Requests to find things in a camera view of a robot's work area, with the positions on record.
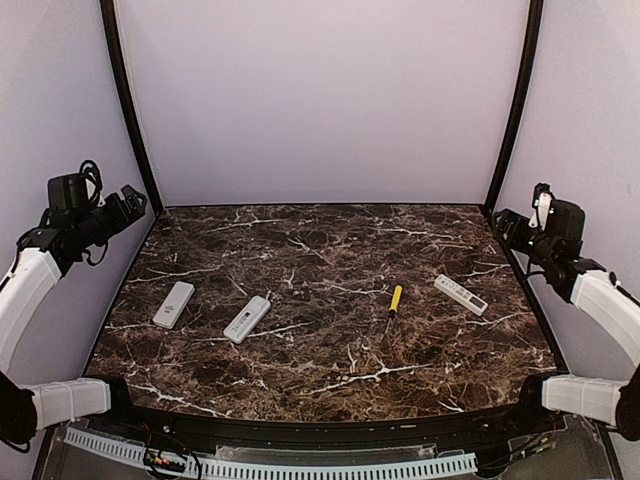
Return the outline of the white button remote control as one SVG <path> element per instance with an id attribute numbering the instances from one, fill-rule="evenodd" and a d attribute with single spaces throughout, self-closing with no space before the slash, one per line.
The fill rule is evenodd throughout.
<path id="1" fill-rule="evenodd" d="M 440 274 L 434 281 L 437 290 L 444 293 L 450 299 L 471 311 L 476 316 L 482 316 L 488 304 L 477 295 L 467 290 L 446 275 Z"/>

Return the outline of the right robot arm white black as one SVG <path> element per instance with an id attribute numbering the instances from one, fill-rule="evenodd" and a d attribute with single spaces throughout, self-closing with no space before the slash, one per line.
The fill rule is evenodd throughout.
<path id="1" fill-rule="evenodd" d="M 638 367 L 639 300 L 614 272 L 581 255 L 585 212 L 544 184 L 536 195 L 529 218 L 509 209 L 494 213 L 494 236 L 526 255 L 556 294 L 600 325 Z M 539 396 L 528 396 L 510 413 L 517 432 L 534 432 L 549 411 L 558 411 L 606 423 L 628 441 L 639 439 L 638 371 L 626 381 L 558 374 L 532 383 Z"/>

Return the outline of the yellow handled screwdriver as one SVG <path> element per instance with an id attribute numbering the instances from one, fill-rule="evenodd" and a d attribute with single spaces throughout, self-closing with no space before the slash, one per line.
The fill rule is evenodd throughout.
<path id="1" fill-rule="evenodd" d="M 386 339 L 388 337 L 393 321 L 397 316 L 402 292 L 403 292 L 403 287 L 401 285 L 396 285 L 394 287 L 391 303 L 388 309 L 387 322 L 386 322 L 384 333 L 383 333 L 383 339 Z"/>

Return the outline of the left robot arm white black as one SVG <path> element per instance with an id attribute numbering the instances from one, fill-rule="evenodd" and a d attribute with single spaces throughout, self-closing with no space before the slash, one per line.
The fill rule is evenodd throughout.
<path id="1" fill-rule="evenodd" d="M 78 378 L 19 385 L 8 376 L 16 347 L 40 304 L 81 262 L 95 266 L 90 247 L 108 247 L 146 213 L 147 198 L 129 185 L 103 195 L 98 165 L 81 163 L 75 173 L 47 183 L 48 206 L 38 225 L 16 243 L 14 261 L 1 280 L 1 442 L 26 454 L 36 433 L 50 426 L 101 414 L 120 436 L 141 427 L 140 412 L 117 397 L 120 378 Z"/>

